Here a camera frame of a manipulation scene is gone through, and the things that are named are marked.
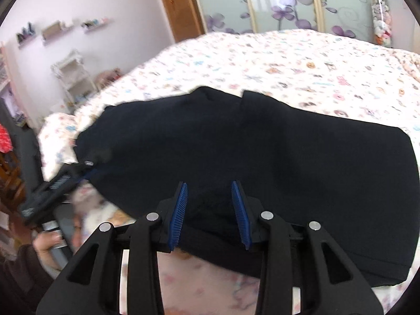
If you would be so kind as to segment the person left hand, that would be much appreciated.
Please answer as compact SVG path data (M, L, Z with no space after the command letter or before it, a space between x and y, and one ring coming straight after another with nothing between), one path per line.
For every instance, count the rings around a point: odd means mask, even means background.
M42 232L35 237L32 246L41 263L55 270L61 270L51 255L51 250L61 242L62 236L57 232Z

